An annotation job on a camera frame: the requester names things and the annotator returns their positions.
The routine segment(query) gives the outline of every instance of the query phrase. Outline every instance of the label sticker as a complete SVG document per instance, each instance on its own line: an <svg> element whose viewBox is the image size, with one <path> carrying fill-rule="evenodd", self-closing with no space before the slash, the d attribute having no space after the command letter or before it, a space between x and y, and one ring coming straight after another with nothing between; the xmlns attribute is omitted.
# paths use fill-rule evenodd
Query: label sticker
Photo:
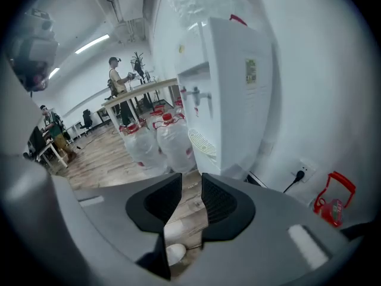
<svg viewBox="0 0 381 286"><path fill-rule="evenodd" d="M246 59L246 84L257 84L257 63L255 60Z"/></svg>

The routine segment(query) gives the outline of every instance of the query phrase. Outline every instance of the man standing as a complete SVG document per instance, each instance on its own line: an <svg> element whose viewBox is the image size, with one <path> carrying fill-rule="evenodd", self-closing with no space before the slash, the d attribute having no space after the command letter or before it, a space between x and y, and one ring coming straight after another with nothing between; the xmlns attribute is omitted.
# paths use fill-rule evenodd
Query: man standing
<svg viewBox="0 0 381 286"><path fill-rule="evenodd" d="M65 153L67 153L68 163L73 161L77 154L72 151L68 146L66 146L66 140L64 135L61 132L60 127L57 125L57 115L51 111L49 111L45 105L40 106L42 110L42 115L45 116L45 125L46 127L42 129L43 132L49 131L52 139L54 140L55 145L62 149Z"/></svg>
<svg viewBox="0 0 381 286"><path fill-rule="evenodd" d="M108 73L109 78L112 80L114 87L116 88L118 94L121 94L123 92L127 92L127 88L124 85L126 82L132 80L133 78L131 76L127 76L124 79L121 79L119 76L119 73L116 71L116 67L118 67L118 58L111 57L108 60L108 64L110 65L111 69ZM127 101L120 103L120 114L122 122L125 126L127 126L130 123L130 117L133 118L130 107L127 103Z"/></svg>

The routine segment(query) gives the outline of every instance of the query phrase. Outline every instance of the desk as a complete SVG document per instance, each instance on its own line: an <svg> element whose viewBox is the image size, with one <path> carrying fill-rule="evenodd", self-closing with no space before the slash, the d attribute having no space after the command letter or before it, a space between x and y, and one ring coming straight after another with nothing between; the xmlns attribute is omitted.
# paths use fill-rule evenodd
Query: desk
<svg viewBox="0 0 381 286"><path fill-rule="evenodd" d="M155 91L157 89L166 88L166 87L173 86L173 85L177 85L177 79L168 79L168 80L163 80L163 81L157 82L157 83L155 83L155 82L145 83L145 84L141 85L140 87L138 87L138 88L136 88L130 92L122 93L122 94L118 95L116 98L113 98L113 99L103 103L102 106L106 108L107 113L108 113L111 121L113 122L115 128L119 132L120 136L123 137L123 134L119 131L119 122L118 122L118 120L117 120L117 118L116 118L116 116L112 110L112 107L120 104L121 102L127 101L127 104L129 105L131 113L133 115L133 118L135 119L136 123L139 124L139 119L138 119L138 117L137 117L137 115L136 115L136 113L135 113L135 111L131 105L131 102L129 100L132 99L133 97L138 96L138 95L142 95L142 94L150 92L150 91Z"/></svg>
<svg viewBox="0 0 381 286"><path fill-rule="evenodd" d="M98 117L101 119L101 122L102 122L102 123L105 122L105 121L103 120L102 116L101 116L101 111L103 111L104 109L105 109L105 108L102 107L101 109L98 109L98 110L96 111L96 113L98 114Z"/></svg>
<svg viewBox="0 0 381 286"><path fill-rule="evenodd" d="M37 160L40 160L40 158L42 157L45 162L47 163L47 165L54 171L54 167L53 165L49 162L49 160L46 158L46 155L44 154L45 151L47 151L48 149L51 149L53 151L53 153L55 154L55 156L57 157L58 161L61 162L61 164L67 168L67 164L65 163L64 159L61 158L60 154L57 153L57 150L55 150L54 146L53 146L53 141L49 142L43 149L42 151L39 152L38 156L37 156Z"/></svg>
<svg viewBox="0 0 381 286"><path fill-rule="evenodd" d="M68 127L68 128L66 129L66 131L68 131L70 128L73 128L74 131L75 131L75 133L76 133L76 135L77 135L77 138L80 138L80 137L81 137L81 134L78 133L78 130L77 130L77 128L76 128L76 126L77 126L78 124L81 124L81 121L78 121L78 122L74 123L73 125L71 125L70 127Z"/></svg>

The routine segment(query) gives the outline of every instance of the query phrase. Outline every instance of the fluorescent light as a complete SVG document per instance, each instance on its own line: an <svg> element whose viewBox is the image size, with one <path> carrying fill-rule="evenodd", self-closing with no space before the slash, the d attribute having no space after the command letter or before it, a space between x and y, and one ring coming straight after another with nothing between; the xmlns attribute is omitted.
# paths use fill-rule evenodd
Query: fluorescent light
<svg viewBox="0 0 381 286"><path fill-rule="evenodd" d="M102 36L102 37L99 37L98 39L95 39L94 41L88 43L87 45L81 47L79 50L76 51L76 54L80 54L82 51L90 48L92 45L95 45L96 43L100 42L100 41L104 41L105 39L107 38L110 38L108 36L108 34L106 34L105 36Z"/></svg>
<svg viewBox="0 0 381 286"><path fill-rule="evenodd" d="M55 68L49 75L49 79L52 78L54 74L56 74L59 71L60 68Z"/></svg>

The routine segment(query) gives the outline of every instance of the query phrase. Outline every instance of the water dispenser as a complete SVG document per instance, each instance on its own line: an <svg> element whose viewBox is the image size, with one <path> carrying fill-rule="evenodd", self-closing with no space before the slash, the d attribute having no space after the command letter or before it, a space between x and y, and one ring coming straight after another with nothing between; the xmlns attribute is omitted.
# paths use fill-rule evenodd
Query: water dispenser
<svg viewBox="0 0 381 286"><path fill-rule="evenodd" d="M200 173L243 179L254 164L271 97L271 42L209 18L180 41L175 69Z"/></svg>

